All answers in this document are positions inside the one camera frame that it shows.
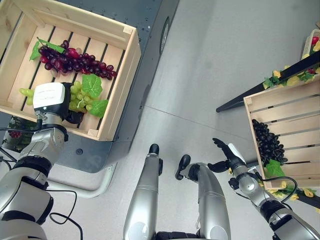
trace black cable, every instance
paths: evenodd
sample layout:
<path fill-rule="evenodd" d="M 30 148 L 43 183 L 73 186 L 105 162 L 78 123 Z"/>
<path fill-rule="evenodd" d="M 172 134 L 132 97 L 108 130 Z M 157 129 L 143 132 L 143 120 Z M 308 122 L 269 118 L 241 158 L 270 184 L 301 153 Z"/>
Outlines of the black cable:
<path fill-rule="evenodd" d="M 71 209 L 71 211 L 70 211 L 68 216 L 65 216 L 65 215 L 63 215 L 61 213 L 58 213 L 58 212 L 52 212 L 52 213 L 49 214 L 49 218 L 54 223 L 59 224 L 59 225 L 65 224 L 69 220 L 70 222 L 72 222 L 74 225 L 76 225 L 78 227 L 78 229 L 80 231 L 80 240 L 83 240 L 83 230 L 82 230 L 81 226 L 76 221 L 74 221 L 74 220 L 72 220 L 70 218 L 70 216 L 71 216 L 71 214 L 74 211 L 75 206 L 76 206 L 76 202 L 77 202 L 77 198 L 78 198 L 77 192 L 72 191 L 72 190 L 46 190 L 46 191 L 47 192 L 69 192 L 69 193 L 73 193 L 74 194 L 73 206 L 72 206 L 72 209 Z M 63 217 L 63 218 L 65 218 L 65 220 L 63 222 L 57 221 L 52 217 L 52 215 L 57 215 L 57 216 Z"/>
<path fill-rule="evenodd" d="M 36 127 L 34 129 L 15 129 L 10 127 L 0 127 L 0 131 L 15 131 L 20 133 L 34 133 L 41 130 L 42 127 L 42 119 L 39 118 L 36 120 Z"/>
<path fill-rule="evenodd" d="M 260 176 L 260 174 L 258 172 L 255 173 L 258 178 L 263 181 L 263 182 L 269 182 L 269 181 L 273 181 L 273 180 L 278 180 L 278 179 L 288 179 L 290 181 L 292 181 L 294 183 L 294 188 L 292 190 L 292 192 L 289 193 L 288 196 L 286 196 L 282 201 L 281 203 L 283 204 L 285 201 L 287 201 L 297 190 L 298 188 L 298 183 L 296 180 L 294 180 L 292 177 L 289 177 L 289 176 L 276 176 L 276 177 L 272 177 L 272 178 L 267 178 L 267 179 L 262 179 L 262 177 Z"/>
<path fill-rule="evenodd" d="M 0 152 L 2 152 L 4 155 L 6 155 L 9 159 L 12 160 L 12 162 L 16 163 L 17 159 L 15 159 L 11 154 L 9 154 L 7 151 L 5 151 L 1 146 L 0 146 Z"/>
<path fill-rule="evenodd" d="M 11 165 L 10 165 L 9 161 L 4 160 L 4 159 L 2 158 L 2 159 L 0 159 L 0 162 L 4 162 L 5 164 L 7 164 L 8 168 L 9 168 L 9 171 L 11 171 L 11 170 L 12 170 L 12 167 L 11 167 Z"/>

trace red grape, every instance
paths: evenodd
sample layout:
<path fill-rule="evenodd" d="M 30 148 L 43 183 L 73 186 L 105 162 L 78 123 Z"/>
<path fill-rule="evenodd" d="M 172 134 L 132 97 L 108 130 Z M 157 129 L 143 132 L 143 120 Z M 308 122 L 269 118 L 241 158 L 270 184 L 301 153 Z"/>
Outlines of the red grape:
<path fill-rule="evenodd" d="M 49 59 L 45 56 L 41 56 L 40 57 L 40 62 L 42 62 L 43 64 L 46 64 L 47 62 L 49 62 Z"/>
<path fill-rule="evenodd" d="M 100 67 L 101 70 L 105 69 L 107 67 L 107 64 L 104 63 L 104 62 L 100 62 L 99 67 Z"/>
<path fill-rule="evenodd" d="M 63 44 L 66 46 L 66 49 L 69 48 L 69 42 L 68 42 L 68 40 L 64 40 L 64 41 L 63 41 Z"/>
<path fill-rule="evenodd" d="M 62 63 L 58 60 L 58 61 L 55 61 L 54 63 L 54 67 L 58 70 L 62 70 L 63 66 L 62 66 Z"/>
<path fill-rule="evenodd" d="M 79 58 L 79 54 L 76 52 L 76 50 L 69 50 L 68 53 L 69 53 L 68 55 L 74 59 Z"/>
<path fill-rule="evenodd" d="M 45 68 L 46 70 L 51 70 L 51 69 L 52 69 L 52 65 L 51 65 L 49 62 L 47 62 L 47 63 L 44 65 L 44 68 Z"/>
<path fill-rule="evenodd" d="M 112 70 L 114 69 L 114 66 L 108 65 L 108 66 L 106 66 L 106 69 L 107 69 L 108 71 L 112 71 Z"/>

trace grape bunch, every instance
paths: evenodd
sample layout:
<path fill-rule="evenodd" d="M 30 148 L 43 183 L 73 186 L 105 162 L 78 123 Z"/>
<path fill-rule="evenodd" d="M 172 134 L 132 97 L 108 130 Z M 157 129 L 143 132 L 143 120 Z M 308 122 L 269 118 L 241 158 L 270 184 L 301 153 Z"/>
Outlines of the grape bunch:
<path fill-rule="evenodd" d="M 13 139 L 20 138 L 22 136 L 22 132 L 20 131 L 8 131 L 8 133 Z"/>
<path fill-rule="evenodd" d="M 57 77 L 58 73 L 65 76 L 73 71 L 82 74 L 95 74 L 108 80 L 117 76 L 114 66 L 96 60 L 94 55 L 82 54 L 81 48 L 69 47 L 67 40 L 64 40 L 60 47 L 65 49 L 63 53 L 59 53 L 47 45 L 42 45 L 38 49 L 41 54 L 41 63 L 44 64 L 46 70 L 51 71 L 53 77 Z"/>
<path fill-rule="evenodd" d="M 79 81 L 75 81 L 70 87 L 71 97 L 69 103 L 69 110 L 74 112 L 86 113 L 92 109 L 93 99 L 87 92 L 82 90 L 82 84 Z"/>
<path fill-rule="evenodd" d="M 252 124 L 263 166 L 266 167 L 270 159 L 280 162 L 280 165 L 287 162 L 288 159 L 284 157 L 284 145 L 278 141 L 279 136 L 270 132 L 268 125 L 263 122 L 253 119 Z"/>

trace green grape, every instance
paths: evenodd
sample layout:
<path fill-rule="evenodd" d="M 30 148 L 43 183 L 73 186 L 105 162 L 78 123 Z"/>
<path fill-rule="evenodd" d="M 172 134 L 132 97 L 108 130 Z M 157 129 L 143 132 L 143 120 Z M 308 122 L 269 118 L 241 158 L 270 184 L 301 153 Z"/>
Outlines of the green grape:
<path fill-rule="evenodd" d="M 86 110 L 85 108 L 83 108 L 83 107 L 77 108 L 76 111 L 77 111 L 77 112 L 82 112 L 82 113 L 84 113 L 84 114 L 87 112 L 87 110 Z"/>
<path fill-rule="evenodd" d="M 88 104 L 88 105 L 85 106 L 85 108 L 86 108 L 88 111 L 90 111 L 90 110 L 92 109 L 92 105 L 91 105 L 91 104 Z"/>
<path fill-rule="evenodd" d="M 75 86 L 77 89 L 81 89 L 81 82 L 79 82 L 79 81 L 75 81 L 74 83 L 73 83 L 73 86 Z"/>
<path fill-rule="evenodd" d="M 89 96 L 85 96 L 83 100 L 85 101 L 86 104 L 92 104 L 92 99 Z"/>
<path fill-rule="evenodd" d="M 78 107 L 79 108 L 84 108 L 86 105 L 86 103 L 84 101 L 80 101 L 79 104 L 78 104 Z"/>
<path fill-rule="evenodd" d="M 82 96 L 82 94 L 79 93 L 79 94 L 76 96 L 76 98 L 79 99 L 79 100 L 82 100 L 82 99 L 84 98 L 84 96 Z"/>
<path fill-rule="evenodd" d="M 74 101 L 71 101 L 69 103 L 69 109 L 70 110 L 75 110 L 77 108 L 77 104 Z"/>
<path fill-rule="evenodd" d="M 34 104 L 34 98 L 32 96 L 28 96 L 28 98 L 26 99 L 26 104 L 27 105 Z"/>
<path fill-rule="evenodd" d="M 20 93 L 22 93 L 26 97 L 33 97 L 35 94 L 35 90 L 33 90 L 33 89 L 20 88 L 19 91 L 20 91 Z"/>
<path fill-rule="evenodd" d="M 77 94 L 78 92 L 79 92 L 79 88 L 77 88 L 76 86 L 71 86 L 70 87 L 70 92 L 72 93 L 72 94 Z"/>
<path fill-rule="evenodd" d="M 83 91 L 82 89 L 81 89 L 81 94 L 83 95 L 83 96 L 88 96 L 88 93 L 87 92 L 85 92 L 85 91 Z"/>

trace wooden crate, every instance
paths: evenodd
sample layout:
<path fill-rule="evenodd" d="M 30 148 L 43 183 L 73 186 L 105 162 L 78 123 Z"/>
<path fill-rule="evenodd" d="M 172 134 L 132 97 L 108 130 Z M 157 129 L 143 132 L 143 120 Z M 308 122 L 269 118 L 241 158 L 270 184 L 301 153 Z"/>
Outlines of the wooden crate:
<path fill-rule="evenodd" d="M 38 60 L 29 61 L 33 46 L 40 39 L 81 48 L 118 75 L 102 79 L 100 99 L 108 99 L 102 119 L 85 114 L 77 126 L 63 121 L 67 131 L 97 141 L 112 141 L 134 78 L 141 50 L 137 29 L 54 0 L 2 0 L 0 3 L 0 111 L 36 121 L 32 106 L 20 88 L 34 89 L 49 82 L 82 81 L 82 74 L 53 78 Z"/>
<path fill-rule="evenodd" d="M 320 74 L 310 83 L 272 88 L 243 98 L 262 177 L 265 178 L 252 119 L 268 124 L 279 135 L 287 164 L 286 176 L 299 187 L 320 187 Z M 266 189 L 277 189 L 280 180 L 264 182 Z"/>

